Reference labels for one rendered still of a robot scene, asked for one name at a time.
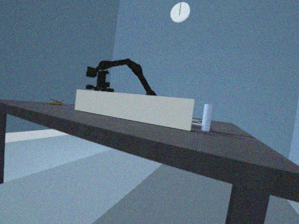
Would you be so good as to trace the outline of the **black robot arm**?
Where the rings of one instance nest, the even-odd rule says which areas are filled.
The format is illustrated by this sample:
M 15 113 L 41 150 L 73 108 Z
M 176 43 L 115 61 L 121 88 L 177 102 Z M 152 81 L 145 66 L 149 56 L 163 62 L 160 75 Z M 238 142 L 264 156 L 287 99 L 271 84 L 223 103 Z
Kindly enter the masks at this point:
M 108 71 L 103 71 L 103 70 L 107 70 L 111 67 L 116 67 L 116 66 L 121 66 L 121 65 L 127 65 L 130 69 L 132 69 L 132 72 L 139 78 L 140 82 L 142 83 L 144 89 L 146 90 L 145 95 L 156 95 L 156 93 L 150 88 L 148 82 L 146 81 L 143 73 L 142 73 L 142 67 L 140 64 L 137 64 L 135 62 L 132 62 L 130 59 L 125 59 L 125 60 L 117 60 L 117 61 L 101 61 L 98 64 L 97 68 L 93 68 L 93 67 L 87 67 L 87 71 L 86 71 L 86 77 L 90 77 L 90 78 L 95 78 L 97 77 L 97 73 L 98 73 L 98 78 L 103 78 L 106 79 L 106 74 L 109 74 Z M 102 70 L 102 71 L 99 71 Z M 98 82 L 98 86 L 100 86 L 100 88 L 106 88 L 109 87 L 110 82 L 102 82 L 99 81 Z

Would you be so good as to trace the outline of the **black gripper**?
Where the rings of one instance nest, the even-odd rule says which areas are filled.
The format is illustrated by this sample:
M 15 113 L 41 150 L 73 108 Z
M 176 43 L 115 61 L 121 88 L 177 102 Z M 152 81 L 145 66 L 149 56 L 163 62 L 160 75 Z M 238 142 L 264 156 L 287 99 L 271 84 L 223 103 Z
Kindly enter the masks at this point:
M 103 79 L 103 78 L 97 78 L 97 85 L 96 86 L 87 84 L 86 88 L 87 89 L 94 89 L 94 90 L 97 90 L 97 91 L 101 90 L 101 91 L 107 91 L 107 92 L 114 92 L 113 88 L 100 88 L 100 86 L 98 86 L 99 81 L 106 82 L 105 79 Z

